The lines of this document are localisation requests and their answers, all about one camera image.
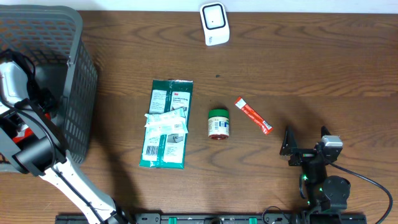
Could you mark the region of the red instant coffee stick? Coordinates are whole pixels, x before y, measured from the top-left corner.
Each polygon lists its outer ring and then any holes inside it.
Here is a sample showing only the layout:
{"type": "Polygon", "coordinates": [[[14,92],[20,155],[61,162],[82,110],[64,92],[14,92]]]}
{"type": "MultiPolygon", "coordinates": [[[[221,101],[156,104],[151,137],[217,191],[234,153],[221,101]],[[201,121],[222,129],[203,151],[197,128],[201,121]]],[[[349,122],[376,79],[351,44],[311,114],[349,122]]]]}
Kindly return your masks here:
{"type": "Polygon", "coordinates": [[[264,134],[269,134],[273,130],[273,127],[260,116],[251,106],[249,106],[244,99],[239,96],[234,104],[243,111],[253,122],[255,122],[262,130],[264,134]]]}

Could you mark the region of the green lid jar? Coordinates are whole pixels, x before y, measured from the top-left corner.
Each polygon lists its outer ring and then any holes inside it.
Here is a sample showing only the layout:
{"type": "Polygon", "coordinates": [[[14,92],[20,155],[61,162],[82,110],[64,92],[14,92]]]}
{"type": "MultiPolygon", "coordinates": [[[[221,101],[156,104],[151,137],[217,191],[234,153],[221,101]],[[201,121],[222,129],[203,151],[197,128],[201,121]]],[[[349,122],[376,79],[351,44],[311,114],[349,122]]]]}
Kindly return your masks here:
{"type": "Polygon", "coordinates": [[[229,111],[213,109],[208,113],[208,137],[214,140],[229,138],[229,111]]]}

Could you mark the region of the green 3M gloves package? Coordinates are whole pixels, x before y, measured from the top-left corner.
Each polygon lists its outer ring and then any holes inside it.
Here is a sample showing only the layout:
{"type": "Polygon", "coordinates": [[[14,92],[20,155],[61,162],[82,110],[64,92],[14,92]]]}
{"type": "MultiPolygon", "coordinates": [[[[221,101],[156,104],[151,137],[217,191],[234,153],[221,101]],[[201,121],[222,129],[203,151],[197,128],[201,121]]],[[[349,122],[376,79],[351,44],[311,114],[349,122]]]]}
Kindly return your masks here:
{"type": "MultiPolygon", "coordinates": [[[[192,92],[192,81],[154,80],[147,114],[161,114],[183,108],[188,128],[192,92]]],[[[148,138],[145,131],[139,165],[161,169],[183,169],[187,134],[169,134],[148,138]]]]}

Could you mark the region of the red snack bag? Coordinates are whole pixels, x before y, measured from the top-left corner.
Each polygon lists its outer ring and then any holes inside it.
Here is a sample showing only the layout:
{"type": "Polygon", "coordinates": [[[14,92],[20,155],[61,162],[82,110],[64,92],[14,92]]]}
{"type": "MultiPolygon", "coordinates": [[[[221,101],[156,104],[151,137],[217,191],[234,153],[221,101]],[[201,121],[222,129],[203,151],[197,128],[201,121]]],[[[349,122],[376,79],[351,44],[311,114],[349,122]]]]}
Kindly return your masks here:
{"type": "Polygon", "coordinates": [[[19,143],[25,138],[33,135],[33,131],[26,125],[20,116],[16,113],[9,117],[8,135],[14,143],[19,143]]]}

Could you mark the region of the pale green wipes pack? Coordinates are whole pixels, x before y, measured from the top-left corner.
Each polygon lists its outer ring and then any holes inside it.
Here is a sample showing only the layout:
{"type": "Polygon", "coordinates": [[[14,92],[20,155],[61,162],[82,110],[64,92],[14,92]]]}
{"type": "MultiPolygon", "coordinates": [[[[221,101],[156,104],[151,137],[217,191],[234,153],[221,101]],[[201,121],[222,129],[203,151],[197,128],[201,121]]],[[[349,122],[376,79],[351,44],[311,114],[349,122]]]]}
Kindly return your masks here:
{"type": "Polygon", "coordinates": [[[145,114],[145,128],[148,138],[169,134],[187,134],[187,118],[183,108],[161,114],[145,114]]]}

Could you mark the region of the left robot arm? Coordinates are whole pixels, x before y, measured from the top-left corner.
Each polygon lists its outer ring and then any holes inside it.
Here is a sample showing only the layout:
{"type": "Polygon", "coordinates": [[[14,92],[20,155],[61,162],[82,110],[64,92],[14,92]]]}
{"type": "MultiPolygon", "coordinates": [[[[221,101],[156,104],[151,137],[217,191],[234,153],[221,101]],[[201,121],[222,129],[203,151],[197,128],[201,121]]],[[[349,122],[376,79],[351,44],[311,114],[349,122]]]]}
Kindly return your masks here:
{"type": "Polygon", "coordinates": [[[7,164],[59,189],[89,223],[134,223],[73,161],[65,136],[51,120],[57,104],[51,91],[37,83],[28,56],[1,52],[1,155],[7,164]]]}

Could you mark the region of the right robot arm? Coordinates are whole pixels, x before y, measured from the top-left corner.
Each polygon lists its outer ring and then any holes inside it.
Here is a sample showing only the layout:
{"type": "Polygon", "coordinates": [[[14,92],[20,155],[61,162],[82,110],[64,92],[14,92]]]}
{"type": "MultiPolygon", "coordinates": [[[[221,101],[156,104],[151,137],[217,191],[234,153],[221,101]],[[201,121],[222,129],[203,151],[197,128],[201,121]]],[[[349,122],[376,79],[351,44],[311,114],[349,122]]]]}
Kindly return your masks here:
{"type": "Polygon", "coordinates": [[[337,175],[329,176],[326,166],[336,161],[343,149],[339,136],[321,127],[321,140],[309,149],[298,147],[292,128],[286,127],[279,154],[288,156],[289,166],[299,166],[300,196],[309,203],[308,209],[293,213],[290,223],[342,223],[341,212],[347,209],[350,182],[337,175]]]}

